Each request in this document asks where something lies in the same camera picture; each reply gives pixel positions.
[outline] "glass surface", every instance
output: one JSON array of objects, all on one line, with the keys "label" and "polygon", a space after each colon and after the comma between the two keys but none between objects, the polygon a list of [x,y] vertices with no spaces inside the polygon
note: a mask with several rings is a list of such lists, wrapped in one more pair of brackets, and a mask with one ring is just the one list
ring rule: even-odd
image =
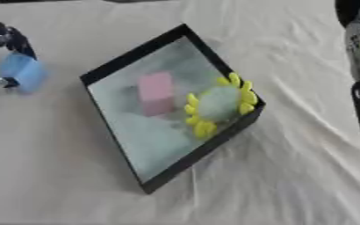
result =
[{"label": "glass surface", "polygon": [[[169,72],[172,76],[176,109],[147,117],[141,110],[137,82],[140,76],[158,72]],[[89,86],[141,182],[203,144],[184,123],[186,95],[211,88],[220,76],[184,37]]]}]

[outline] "pink cube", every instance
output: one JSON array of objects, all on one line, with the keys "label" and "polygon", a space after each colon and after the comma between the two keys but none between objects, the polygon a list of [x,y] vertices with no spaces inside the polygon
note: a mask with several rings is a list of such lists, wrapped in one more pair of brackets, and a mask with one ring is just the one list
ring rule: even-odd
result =
[{"label": "pink cube", "polygon": [[138,80],[138,88],[146,116],[169,113],[173,110],[172,77],[168,72],[141,76]]}]

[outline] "white tablecloth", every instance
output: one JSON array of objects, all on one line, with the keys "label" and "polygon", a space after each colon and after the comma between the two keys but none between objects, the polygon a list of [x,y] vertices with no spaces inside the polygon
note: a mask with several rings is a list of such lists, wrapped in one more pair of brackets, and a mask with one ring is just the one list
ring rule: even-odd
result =
[{"label": "white tablecloth", "polygon": [[[0,21],[51,73],[34,95],[0,91],[0,222],[360,224],[360,129],[332,0],[0,4]],[[78,77],[182,22],[268,105],[145,195]]]}]

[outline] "black tray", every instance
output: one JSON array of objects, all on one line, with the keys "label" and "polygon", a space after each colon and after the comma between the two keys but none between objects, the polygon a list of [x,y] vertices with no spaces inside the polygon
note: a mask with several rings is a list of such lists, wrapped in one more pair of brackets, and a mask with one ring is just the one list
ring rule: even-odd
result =
[{"label": "black tray", "polygon": [[154,192],[157,188],[169,182],[177,174],[192,166],[203,156],[206,156],[219,145],[228,141],[234,135],[240,133],[240,131],[244,128],[250,126],[257,120],[261,111],[265,107],[265,103],[259,98],[256,109],[252,113],[239,117],[214,137],[201,143],[197,148],[179,158],[174,163],[171,163],[166,169],[160,171],[155,176],[147,180],[141,179],[133,164],[130,162],[130,158],[128,158],[127,153],[124,150],[124,146],[120,144],[121,140],[119,140],[118,136],[115,135],[116,127],[111,126],[111,122],[108,121],[107,114],[105,116],[105,112],[103,112],[100,108],[100,104],[96,100],[97,97],[95,97],[95,94],[91,90],[91,85],[99,81],[103,82],[104,78],[113,75],[113,73],[120,71],[144,57],[153,54],[155,51],[183,38],[186,38],[187,41],[189,41],[193,47],[201,53],[202,57],[205,57],[207,62],[213,65],[214,69],[216,69],[221,76],[227,77],[229,73],[233,72],[187,25],[180,25],[173,30],[168,31],[167,33],[164,33],[163,35],[150,40],[134,50],[123,54],[120,57],[81,76],[81,80],[90,94],[91,99],[93,100],[96,108],[99,110],[102,118],[108,126],[108,129],[111,130],[113,139],[119,145],[122,155],[125,157],[129,167],[138,179],[138,182],[145,193]]}]

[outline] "yellow flower toy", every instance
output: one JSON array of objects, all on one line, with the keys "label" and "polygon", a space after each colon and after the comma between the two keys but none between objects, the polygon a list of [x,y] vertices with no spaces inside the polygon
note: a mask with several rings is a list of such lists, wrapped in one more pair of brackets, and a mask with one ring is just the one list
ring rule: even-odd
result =
[{"label": "yellow flower toy", "polygon": [[188,94],[188,104],[184,107],[187,114],[186,123],[194,127],[194,134],[198,138],[211,137],[217,130],[217,123],[229,120],[235,114],[245,115],[254,111],[258,97],[251,90],[252,83],[244,82],[235,73],[217,79],[218,86],[200,94],[197,98],[193,93]]}]

